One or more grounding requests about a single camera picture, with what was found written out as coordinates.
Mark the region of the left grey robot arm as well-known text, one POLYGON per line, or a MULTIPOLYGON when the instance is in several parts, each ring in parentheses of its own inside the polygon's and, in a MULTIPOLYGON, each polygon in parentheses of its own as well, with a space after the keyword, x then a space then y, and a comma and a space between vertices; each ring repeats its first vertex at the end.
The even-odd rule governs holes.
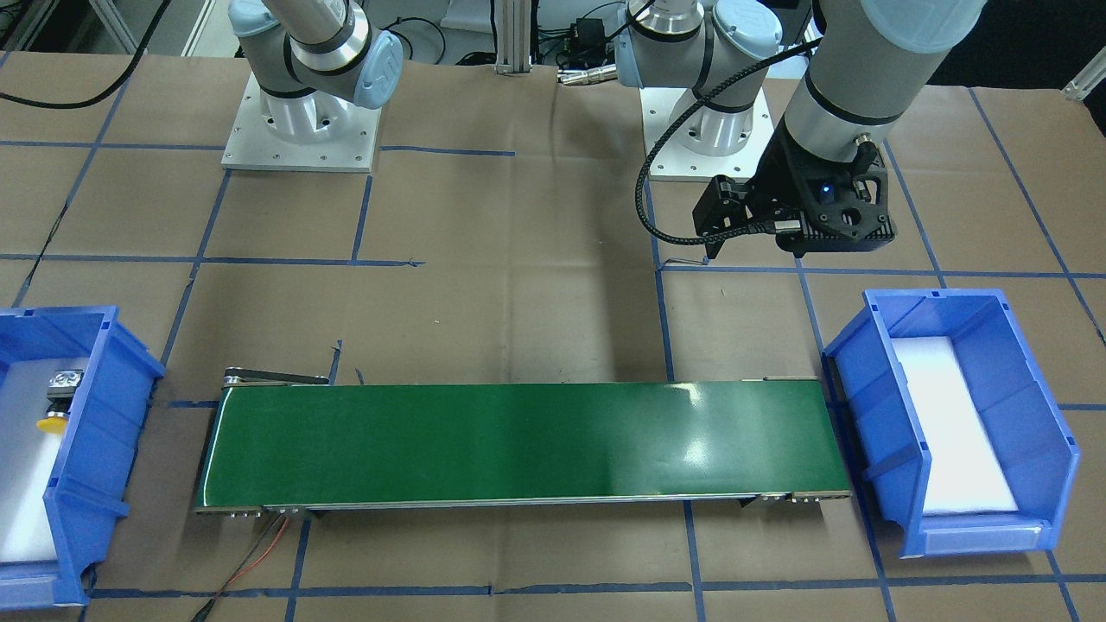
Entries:
POLYGON ((637 89, 684 90, 677 114, 646 154, 633 188, 643 227, 664 243, 772 235, 801 258, 870 252, 896 230, 880 145, 945 56, 975 27, 982 1, 817 1, 821 39, 782 50, 778 15, 758 1, 628 1, 615 64, 637 89), (812 54, 750 180, 714 175, 692 210, 691 237, 661 232, 645 182, 664 146, 708 154, 706 123, 751 117, 773 64, 812 54))

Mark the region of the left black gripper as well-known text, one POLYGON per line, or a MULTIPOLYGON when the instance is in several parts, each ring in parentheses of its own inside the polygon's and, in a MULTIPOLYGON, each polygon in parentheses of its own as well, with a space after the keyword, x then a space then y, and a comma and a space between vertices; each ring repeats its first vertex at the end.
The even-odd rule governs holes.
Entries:
POLYGON ((822 185, 830 182, 830 162, 799 146, 787 129, 775 129, 747 182, 714 175, 692 210, 696 235, 707 238, 726 232, 769 234, 769 221, 799 222, 794 232, 775 232, 782 251, 828 251, 830 236, 807 215, 817 207, 822 185))

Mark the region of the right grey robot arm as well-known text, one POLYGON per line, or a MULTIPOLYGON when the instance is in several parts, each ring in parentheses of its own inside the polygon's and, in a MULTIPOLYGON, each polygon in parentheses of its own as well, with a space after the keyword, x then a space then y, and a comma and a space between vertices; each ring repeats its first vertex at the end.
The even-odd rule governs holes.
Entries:
POLYGON ((404 68, 395 33, 355 1, 232 1, 229 23, 257 95, 246 120, 288 145, 372 139, 404 68))

